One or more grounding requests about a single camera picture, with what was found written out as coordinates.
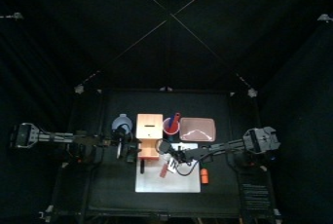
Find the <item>table surface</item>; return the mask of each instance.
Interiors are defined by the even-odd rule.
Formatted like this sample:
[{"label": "table surface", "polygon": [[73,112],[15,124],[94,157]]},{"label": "table surface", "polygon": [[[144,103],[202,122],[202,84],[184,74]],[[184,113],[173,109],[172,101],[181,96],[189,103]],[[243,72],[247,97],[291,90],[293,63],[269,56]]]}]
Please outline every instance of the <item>table surface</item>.
[{"label": "table surface", "polygon": [[[109,91],[101,96],[101,100],[91,100],[94,96],[97,95],[87,95],[86,99],[81,98],[78,101],[78,114],[74,111],[71,119],[74,130],[85,127],[90,132],[109,133],[113,121],[121,113],[132,119],[136,128],[140,113],[164,114],[168,118],[180,112],[182,117],[214,119],[216,141],[198,142],[201,146],[240,139],[248,129],[260,126],[256,103],[244,93],[230,96],[229,93]],[[228,165],[225,155],[214,156],[214,160],[205,164],[210,172],[210,184],[201,185],[201,193],[137,193],[137,166],[118,160],[117,155],[117,148],[106,149],[105,162],[95,170],[91,180],[89,210],[126,215],[165,212],[173,216],[239,216],[237,175]],[[61,190],[62,194],[59,201],[71,199]]]}]

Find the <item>cable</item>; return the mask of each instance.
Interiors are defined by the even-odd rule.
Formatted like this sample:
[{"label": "cable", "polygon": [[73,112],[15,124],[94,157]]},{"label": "cable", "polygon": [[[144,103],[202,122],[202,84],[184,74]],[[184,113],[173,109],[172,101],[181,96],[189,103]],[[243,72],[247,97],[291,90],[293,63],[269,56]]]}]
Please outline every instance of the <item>cable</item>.
[{"label": "cable", "polygon": [[180,170],[178,170],[178,168],[176,167],[177,173],[178,173],[180,175],[182,175],[182,176],[190,175],[192,172],[193,172],[193,169],[194,169],[196,165],[197,165],[202,160],[205,160],[210,155],[213,155],[213,154],[217,153],[217,152],[221,152],[221,151],[213,151],[213,152],[208,153],[205,156],[202,156],[202,157],[197,160],[194,166],[192,167],[192,169],[190,169],[190,171],[189,171],[188,173],[181,173]]}]

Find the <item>wooden box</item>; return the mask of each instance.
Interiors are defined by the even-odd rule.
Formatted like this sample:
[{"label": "wooden box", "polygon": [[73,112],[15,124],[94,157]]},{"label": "wooden box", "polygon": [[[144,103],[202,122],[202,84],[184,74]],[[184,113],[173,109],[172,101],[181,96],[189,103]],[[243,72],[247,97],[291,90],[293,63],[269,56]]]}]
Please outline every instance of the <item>wooden box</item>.
[{"label": "wooden box", "polygon": [[137,138],[142,141],[138,154],[140,159],[158,160],[157,140],[164,138],[164,115],[138,114],[137,118]]}]

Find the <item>black curtain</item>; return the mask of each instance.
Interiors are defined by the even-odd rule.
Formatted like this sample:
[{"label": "black curtain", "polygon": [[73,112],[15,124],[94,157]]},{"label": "black curtain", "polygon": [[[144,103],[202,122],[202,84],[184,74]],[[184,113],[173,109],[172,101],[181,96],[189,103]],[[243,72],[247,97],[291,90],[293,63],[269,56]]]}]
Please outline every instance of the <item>black curtain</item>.
[{"label": "black curtain", "polygon": [[283,142],[273,181],[287,223],[333,223],[332,43],[324,22],[263,90],[263,122]]},{"label": "black curtain", "polygon": [[[0,2],[3,16],[14,11]],[[66,131],[73,88],[21,20],[0,19],[0,218],[33,215],[50,204],[57,165],[49,152],[8,150],[14,125],[29,122],[49,131]]]}]

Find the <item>dark background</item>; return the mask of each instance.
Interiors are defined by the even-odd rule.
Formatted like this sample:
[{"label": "dark background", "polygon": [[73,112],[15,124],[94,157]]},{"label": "dark background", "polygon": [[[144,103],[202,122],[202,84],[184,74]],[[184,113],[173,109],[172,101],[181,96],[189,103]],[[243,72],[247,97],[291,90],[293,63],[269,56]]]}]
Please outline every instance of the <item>dark background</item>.
[{"label": "dark background", "polygon": [[22,122],[66,131],[75,86],[251,85],[283,142],[281,213],[291,223],[331,223],[333,22],[317,18],[332,8],[332,0],[0,0],[0,17],[25,16],[0,19],[0,216],[50,203],[57,166],[41,150],[6,152],[8,132]]}]

